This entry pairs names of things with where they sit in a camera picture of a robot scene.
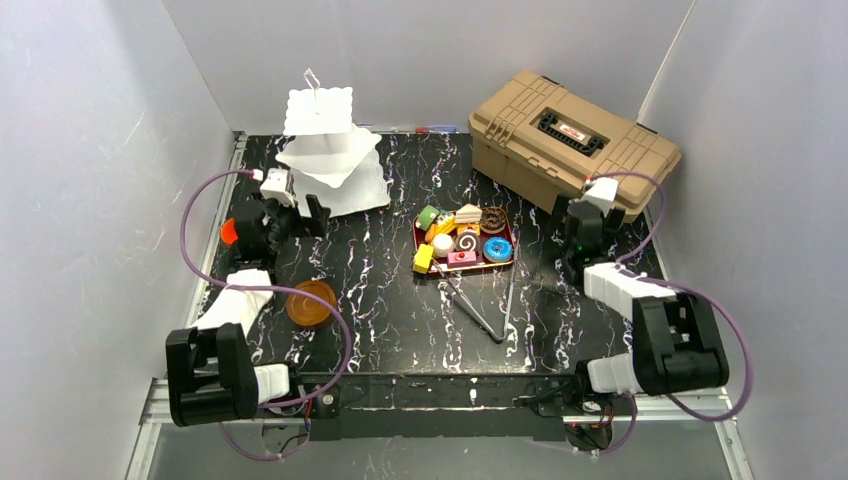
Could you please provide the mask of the white three-tier cake stand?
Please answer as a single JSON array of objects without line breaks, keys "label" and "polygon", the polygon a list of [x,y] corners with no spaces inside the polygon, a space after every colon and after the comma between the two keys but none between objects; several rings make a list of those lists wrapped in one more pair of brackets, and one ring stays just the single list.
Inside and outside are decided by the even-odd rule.
[{"label": "white three-tier cake stand", "polygon": [[342,217],[386,207],[391,202],[377,145],[382,136],[353,122],[353,88],[321,85],[310,69],[306,86],[291,89],[283,135],[288,141],[276,155],[294,177],[298,200],[314,195]]}]

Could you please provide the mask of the yellow layered cake piece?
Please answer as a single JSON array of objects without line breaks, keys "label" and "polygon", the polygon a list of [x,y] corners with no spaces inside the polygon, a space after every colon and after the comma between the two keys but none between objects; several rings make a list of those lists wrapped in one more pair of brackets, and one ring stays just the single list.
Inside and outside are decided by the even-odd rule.
[{"label": "yellow layered cake piece", "polygon": [[431,245],[426,243],[420,244],[413,258],[413,271],[419,274],[429,272],[433,256],[434,249]]}]

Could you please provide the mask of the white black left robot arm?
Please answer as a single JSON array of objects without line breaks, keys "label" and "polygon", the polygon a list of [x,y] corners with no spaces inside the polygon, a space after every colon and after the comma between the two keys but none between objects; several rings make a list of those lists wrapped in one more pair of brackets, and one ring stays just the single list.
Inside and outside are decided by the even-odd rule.
[{"label": "white black left robot arm", "polygon": [[330,216],[316,195],[305,198],[308,216],[276,200],[260,200],[251,214],[228,219],[219,267],[226,288],[190,327],[166,338],[168,395],[173,422],[192,426],[253,418],[260,405],[293,400],[306,391],[288,362],[256,366],[246,335],[273,294],[269,286],[283,244],[320,237]]}]

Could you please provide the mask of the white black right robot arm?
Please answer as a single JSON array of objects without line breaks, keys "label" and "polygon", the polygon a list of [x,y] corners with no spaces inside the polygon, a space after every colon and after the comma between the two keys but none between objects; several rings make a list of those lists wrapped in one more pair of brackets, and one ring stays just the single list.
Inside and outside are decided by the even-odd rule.
[{"label": "white black right robot arm", "polygon": [[567,281],[632,328],[629,352],[578,363],[581,386],[594,394],[664,395],[725,385],[729,364],[710,304],[650,283],[608,259],[623,215],[619,208],[603,211],[563,194],[551,213],[552,227],[564,238]]}]

